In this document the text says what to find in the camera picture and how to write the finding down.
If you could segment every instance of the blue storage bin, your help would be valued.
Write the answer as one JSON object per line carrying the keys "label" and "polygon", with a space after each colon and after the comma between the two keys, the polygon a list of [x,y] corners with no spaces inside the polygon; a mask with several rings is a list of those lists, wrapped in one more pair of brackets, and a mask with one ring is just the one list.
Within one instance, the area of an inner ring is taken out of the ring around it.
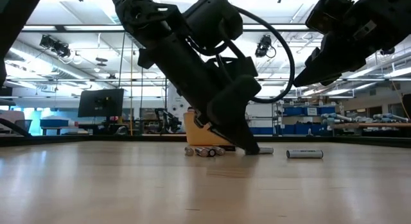
{"label": "blue storage bin", "polygon": [[40,127],[55,128],[55,127],[68,127],[69,121],[62,119],[41,119]]}
{"label": "blue storage bin", "polygon": [[259,128],[258,127],[250,127],[250,131],[252,134],[259,134]]}
{"label": "blue storage bin", "polygon": [[308,130],[311,128],[311,125],[306,124],[295,124],[295,134],[307,135]]}
{"label": "blue storage bin", "polygon": [[327,125],[311,125],[311,133],[316,135],[322,128],[327,129]]}
{"label": "blue storage bin", "polygon": [[304,112],[302,111],[302,107],[287,107],[284,108],[283,112],[284,116],[297,116],[302,114],[304,114]]}
{"label": "blue storage bin", "polygon": [[[317,115],[308,115],[308,110],[309,109],[313,109],[313,110],[316,110],[317,111]],[[306,107],[306,108],[303,108],[303,112],[304,112],[304,115],[305,116],[319,116],[320,115],[320,112],[319,112],[319,108],[317,108],[317,107]]]}
{"label": "blue storage bin", "polygon": [[275,132],[279,135],[295,134],[294,125],[284,125],[284,128],[281,128],[281,125],[275,126]]}
{"label": "blue storage bin", "polygon": [[335,107],[320,107],[320,115],[330,113],[335,113]]}
{"label": "blue storage bin", "polygon": [[261,127],[259,129],[259,134],[265,134],[265,135],[272,135],[273,134],[273,128],[272,127]]}

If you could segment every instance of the fluorescent light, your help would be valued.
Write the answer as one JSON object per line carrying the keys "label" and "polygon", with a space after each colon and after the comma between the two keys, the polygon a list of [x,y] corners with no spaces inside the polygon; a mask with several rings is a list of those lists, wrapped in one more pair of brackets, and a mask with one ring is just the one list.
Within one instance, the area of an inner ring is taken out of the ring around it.
{"label": "fluorescent light", "polygon": [[75,87],[77,87],[78,86],[78,84],[77,83],[74,83],[74,82],[64,82],[65,84],[68,84],[68,85],[71,85],[71,86],[75,86]]}
{"label": "fluorescent light", "polygon": [[329,96],[328,98],[330,99],[351,99],[351,98],[354,98],[354,96]]}
{"label": "fluorescent light", "polygon": [[312,89],[312,90],[308,90],[308,91],[306,91],[306,92],[304,92],[302,95],[303,96],[309,96],[309,95],[312,95],[312,94],[315,94],[315,93],[319,93],[319,92],[322,92],[322,91],[324,91],[324,90],[326,90],[327,88],[323,88],[323,89]]}
{"label": "fluorescent light", "polygon": [[22,31],[56,31],[55,26],[25,25]]}
{"label": "fluorescent light", "polygon": [[351,79],[351,78],[357,78],[357,77],[363,76],[363,75],[365,75],[365,74],[367,74],[367,73],[369,73],[369,72],[371,72],[371,71],[373,71],[373,70],[374,70],[374,69],[366,69],[366,70],[363,70],[363,71],[359,71],[359,72],[356,72],[356,73],[348,76],[347,78],[350,78],[350,79]]}
{"label": "fluorescent light", "polygon": [[384,81],[385,79],[383,78],[378,78],[378,79],[348,79],[347,81],[353,82],[353,81],[358,81],[358,82],[378,82],[378,81]]}
{"label": "fluorescent light", "polygon": [[341,93],[348,92],[349,90],[351,90],[351,89],[336,89],[336,90],[332,90],[332,91],[327,92],[326,95],[338,95],[338,94],[341,94]]}
{"label": "fluorescent light", "polygon": [[401,76],[401,75],[408,74],[408,73],[411,73],[411,67],[393,71],[389,74],[384,75],[384,77],[391,78],[391,77]]}
{"label": "fluorescent light", "polygon": [[356,87],[354,90],[364,89],[364,88],[370,87],[371,85],[374,85],[374,84],[375,84],[375,83],[368,83],[368,84],[365,84],[365,85],[361,85],[361,86],[359,86],[359,87]]}
{"label": "fluorescent light", "polygon": [[36,89],[36,86],[34,86],[34,85],[30,84],[30,83],[27,83],[27,82],[21,82],[21,81],[19,81],[19,82],[7,82],[7,83],[11,83],[11,84],[13,84],[13,85],[18,85],[18,86],[26,87],[26,88],[29,88],[29,89]]}
{"label": "fluorescent light", "polygon": [[64,26],[67,31],[124,31],[122,25],[101,25],[101,26]]}
{"label": "fluorescent light", "polygon": [[[276,30],[297,30],[309,31],[310,29],[304,24],[276,24],[272,25]],[[243,30],[267,30],[266,27],[260,24],[245,24]]]}

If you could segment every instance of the wooden table surface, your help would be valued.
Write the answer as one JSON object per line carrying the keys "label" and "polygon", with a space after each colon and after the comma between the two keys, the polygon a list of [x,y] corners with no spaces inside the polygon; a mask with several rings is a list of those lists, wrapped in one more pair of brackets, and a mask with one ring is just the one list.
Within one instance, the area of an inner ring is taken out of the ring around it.
{"label": "wooden table surface", "polygon": [[[0,223],[410,223],[411,150],[261,143],[185,157],[181,142],[0,148]],[[321,149],[322,160],[287,160]]]}

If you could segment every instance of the battery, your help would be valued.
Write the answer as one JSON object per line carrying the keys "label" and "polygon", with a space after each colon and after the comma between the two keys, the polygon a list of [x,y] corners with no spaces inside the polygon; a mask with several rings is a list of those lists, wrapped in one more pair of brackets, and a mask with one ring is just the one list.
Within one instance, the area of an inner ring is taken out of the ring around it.
{"label": "battery", "polygon": [[213,149],[218,155],[222,156],[225,154],[225,149],[220,148],[220,147],[212,147],[211,149]]}
{"label": "battery", "polygon": [[274,148],[271,147],[260,147],[258,154],[273,154]]}
{"label": "battery", "polygon": [[186,152],[186,156],[193,156],[194,155],[194,150],[190,148],[189,146],[184,148],[184,151]]}
{"label": "battery", "polygon": [[206,150],[208,150],[209,157],[214,157],[216,155],[216,151],[213,150],[212,148],[206,148]]}
{"label": "battery", "polygon": [[195,152],[200,157],[214,157],[216,152],[208,148],[195,148]]}
{"label": "battery", "polygon": [[287,150],[289,159],[321,159],[323,156],[322,150]]}

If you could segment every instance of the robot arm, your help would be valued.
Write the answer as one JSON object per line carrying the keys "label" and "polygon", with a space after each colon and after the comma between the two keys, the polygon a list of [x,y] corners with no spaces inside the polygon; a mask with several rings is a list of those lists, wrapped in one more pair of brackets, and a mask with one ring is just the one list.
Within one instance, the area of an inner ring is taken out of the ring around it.
{"label": "robot arm", "polygon": [[296,77],[296,87],[320,82],[329,85],[346,71],[365,65],[378,50],[393,54],[411,33],[411,0],[319,0],[306,21],[324,34]]}
{"label": "robot arm", "polygon": [[[144,68],[157,65],[195,108],[199,127],[211,123],[210,131],[248,154],[257,154],[259,148],[244,113],[261,86],[254,79],[257,72],[251,57],[230,43],[242,34],[237,9],[227,0],[198,0],[184,13],[175,5],[152,0],[113,3],[126,31],[145,47],[139,50],[138,64]],[[237,51],[239,58],[222,63],[218,54],[227,47]],[[217,58],[204,62],[197,52]]]}

